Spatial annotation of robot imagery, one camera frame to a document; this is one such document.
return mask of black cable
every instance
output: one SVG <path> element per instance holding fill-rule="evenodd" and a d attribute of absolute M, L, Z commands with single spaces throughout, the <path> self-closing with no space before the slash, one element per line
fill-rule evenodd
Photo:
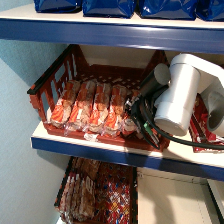
<path fill-rule="evenodd" d="M 146 106 L 145 106 L 145 104 L 148 105 L 147 100 L 144 99 L 143 97 L 141 97 L 140 104 L 141 104 L 141 106 L 143 108 L 144 116 L 147 118 L 147 121 L 149 122 L 149 124 L 159 134 L 161 134 L 163 137 L 165 137 L 165 138 L 167 138 L 167 139 L 169 139 L 171 141 L 183 144 L 183 145 L 188 145 L 188 146 L 193 146 L 193 147 L 200 147 L 200 148 L 208 148 L 208 149 L 216 149 L 216 150 L 224 150 L 224 146 L 222 146 L 222 145 L 214 145 L 214 144 L 206 144 L 206 143 L 196 143 L 196 142 L 191 142 L 191 141 L 186 141 L 186 140 L 182 140 L 182 139 L 179 139 L 179 138 L 175 138 L 175 137 L 172 137 L 172 136 L 166 134 L 164 131 L 162 131 L 160 128 L 158 128 L 153 123 L 153 121 L 150 119 L 150 116 L 148 115 L 148 111 L 147 111 Z"/>

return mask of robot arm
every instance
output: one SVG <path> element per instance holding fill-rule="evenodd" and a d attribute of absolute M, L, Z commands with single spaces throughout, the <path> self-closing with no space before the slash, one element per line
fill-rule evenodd
<path fill-rule="evenodd" d="M 184 136 L 197 93 L 207 107 L 210 132 L 224 136 L 224 70 L 213 63 L 190 54 L 173 58 L 170 65 L 171 82 L 155 102 L 155 124 L 162 130 Z"/>
<path fill-rule="evenodd" d="M 154 68 L 140 85 L 140 95 L 129 109 L 131 118 L 145 139 L 150 127 L 180 144 L 224 150 L 224 146 L 194 143 L 171 136 L 187 133 L 197 93 L 202 96 L 209 113 L 208 130 L 223 137 L 224 69 L 190 54 L 174 57 L 170 68 L 164 64 Z"/>

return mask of red plastic crate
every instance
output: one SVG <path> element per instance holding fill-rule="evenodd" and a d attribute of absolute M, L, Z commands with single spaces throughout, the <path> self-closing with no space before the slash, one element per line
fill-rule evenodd
<path fill-rule="evenodd" d="M 87 63 L 81 48 L 78 45 L 70 45 L 51 65 L 51 67 L 48 68 L 47 71 L 32 85 L 27 93 L 30 95 L 30 102 L 33 105 L 33 108 L 38 110 L 39 116 L 41 117 L 48 134 L 64 136 L 64 129 L 58 129 L 47 123 L 47 117 L 44 111 L 42 100 L 43 93 L 46 95 L 47 103 L 51 112 L 53 112 L 55 103 L 57 103 L 54 102 L 53 99 L 52 83 L 56 89 L 58 98 L 63 91 L 65 83 L 71 79 L 80 81 L 97 79 L 97 81 L 102 83 L 124 85 L 130 90 L 139 89 L 140 83 L 159 63 L 168 64 L 168 61 L 164 51 L 156 50 L 145 69 L 98 64 L 90 66 Z M 56 76 L 61 67 L 64 67 L 64 73 L 57 80 Z M 74 131 L 70 132 L 67 137 L 84 140 L 84 133 Z M 138 139 L 135 134 L 131 134 L 128 137 L 118 136 L 116 138 L 99 135 L 97 139 L 102 143 L 161 152 L 164 148 L 169 146 L 170 142 L 168 139 L 160 136 L 160 150 L 157 150 L 149 145 L 145 140 Z"/>

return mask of orange wrapper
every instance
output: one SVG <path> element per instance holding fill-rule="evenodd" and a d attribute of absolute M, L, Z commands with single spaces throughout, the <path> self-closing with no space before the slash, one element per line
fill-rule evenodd
<path fill-rule="evenodd" d="M 109 115 L 104 126 L 105 134 L 109 134 L 111 136 L 118 135 L 124 116 L 124 103 L 126 96 L 126 87 L 120 85 L 113 87 Z"/>
<path fill-rule="evenodd" d="M 100 133 L 108 116 L 108 107 L 111 95 L 111 85 L 98 83 L 94 99 L 93 111 L 89 120 L 89 130 Z"/>
<path fill-rule="evenodd" d="M 72 105 L 75 102 L 76 95 L 80 88 L 80 82 L 70 80 L 66 83 L 62 96 L 55 105 L 51 115 L 51 123 L 58 128 L 61 128 L 69 119 Z"/>
<path fill-rule="evenodd" d="M 81 85 L 68 121 L 70 130 L 81 130 L 89 122 L 95 90 L 95 81 L 87 81 Z"/>

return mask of lower shelf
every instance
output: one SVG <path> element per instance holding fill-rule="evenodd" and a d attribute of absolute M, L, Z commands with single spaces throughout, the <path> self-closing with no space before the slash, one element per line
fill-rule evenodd
<path fill-rule="evenodd" d="M 138 223 L 219 223 L 208 185 L 150 176 L 139 169 Z"/>
<path fill-rule="evenodd" d="M 104 162 L 145 167 L 224 181 L 224 153 L 193 153 L 171 142 L 163 153 L 49 135 L 42 122 L 31 136 L 32 148 Z"/>

